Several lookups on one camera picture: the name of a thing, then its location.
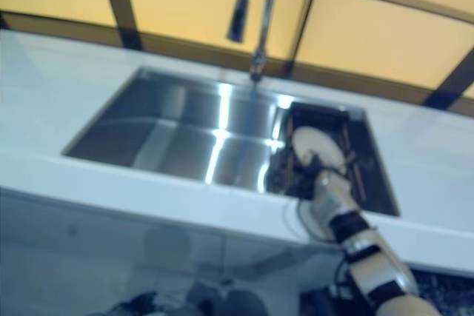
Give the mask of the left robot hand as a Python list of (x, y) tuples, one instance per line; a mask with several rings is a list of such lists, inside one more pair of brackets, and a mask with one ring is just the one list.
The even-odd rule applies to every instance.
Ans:
[(151, 315), (158, 311), (158, 305), (155, 302), (157, 292), (144, 292), (132, 299), (120, 303), (118, 306), (119, 315)]

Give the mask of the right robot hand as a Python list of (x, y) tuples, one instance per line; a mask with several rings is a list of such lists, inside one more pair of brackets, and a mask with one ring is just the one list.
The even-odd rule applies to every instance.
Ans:
[(323, 171), (332, 172), (342, 178), (347, 178), (347, 174), (340, 167), (325, 164), (318, 155), (311, 155), (308, 163), (304, 163), (299, 157), (296, 157), (296, 161), (296, 183), (314, 179)]

